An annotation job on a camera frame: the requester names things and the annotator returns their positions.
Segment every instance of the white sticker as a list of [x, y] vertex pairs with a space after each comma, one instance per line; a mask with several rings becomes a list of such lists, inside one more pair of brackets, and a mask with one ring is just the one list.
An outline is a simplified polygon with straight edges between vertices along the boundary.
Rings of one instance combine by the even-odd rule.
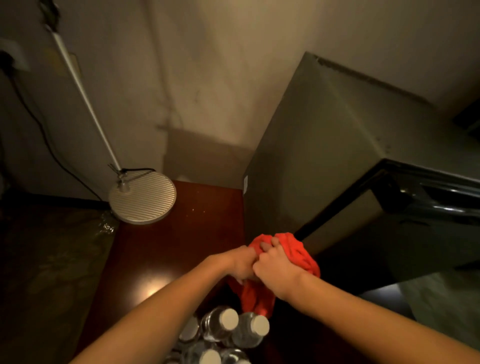
[[245, 176], [245, 178], [243, 179], [243, 194], [247, 192], [247, 188], [248, 188], [248, 176]]

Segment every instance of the black plug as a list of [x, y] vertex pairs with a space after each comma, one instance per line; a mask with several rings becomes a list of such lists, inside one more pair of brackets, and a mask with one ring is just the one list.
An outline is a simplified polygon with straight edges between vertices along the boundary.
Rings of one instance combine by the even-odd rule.
[[14, 61], [10, 53], [0, 50], [0, 69], [8, 78], [12, 78], [15, 73], [15, 68], [13, 67]]

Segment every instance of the towel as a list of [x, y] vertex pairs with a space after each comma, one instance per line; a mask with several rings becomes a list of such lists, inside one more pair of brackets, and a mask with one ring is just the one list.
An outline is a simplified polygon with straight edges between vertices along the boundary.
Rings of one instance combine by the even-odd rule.
[[[313, 260], [310, 254], [307, 253], [303, 247], [302, 242], [299, 242], [293, 234], [286, 232], [275, 234], [283, 250], [290, 262], [305, 269], [307, 272], [316, 277], [320, 277], [320, 269], [318, 264]], [[258, 255], [263, 253], [260, 247], [261, 242], [271, 244], [271, 235], [257, 236], [251, 243], [250, 247], [254, 248]], [[230, 288], [240, 297], [242, 310], [244, 312], [255, 312], [258, 315], [270, 318], [273, 313], [275, 304], [275, 295], [264, 286], [261, 282], [247, 280], [243, 285], [240, 285], [235, 279], [229, 279], [228, 284]]]

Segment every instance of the round lamp base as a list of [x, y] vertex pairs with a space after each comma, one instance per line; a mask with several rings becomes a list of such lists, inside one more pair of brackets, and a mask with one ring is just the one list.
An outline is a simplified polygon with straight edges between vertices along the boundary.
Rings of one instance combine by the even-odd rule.
[[154, 171], [128, 172], [125, 186], [112, 187], [108, 201], [113, 214], [129, 224], [144, 225], [163, 219], [177, 199], [175, 185]]

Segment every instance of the hand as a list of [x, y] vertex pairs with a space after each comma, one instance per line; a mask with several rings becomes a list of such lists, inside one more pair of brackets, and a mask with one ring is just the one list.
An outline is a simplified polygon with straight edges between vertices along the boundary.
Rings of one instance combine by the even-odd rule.
[[255, 275], [275, 296], [288, 301], [299, 276], [305, 271], [288, 260], [278, 238], [272, 238], [272, 246], [261, 243], [260, 247], [265, 253], [261, 253], [253, 265]]
[[247, 278], [255, 276], [253, 273], [253, 264], [257, 260], [255, 249], [247, 246], [241, 246], [219, 254], [226, 264], [226, 274], [231, 275], [240, 283]]

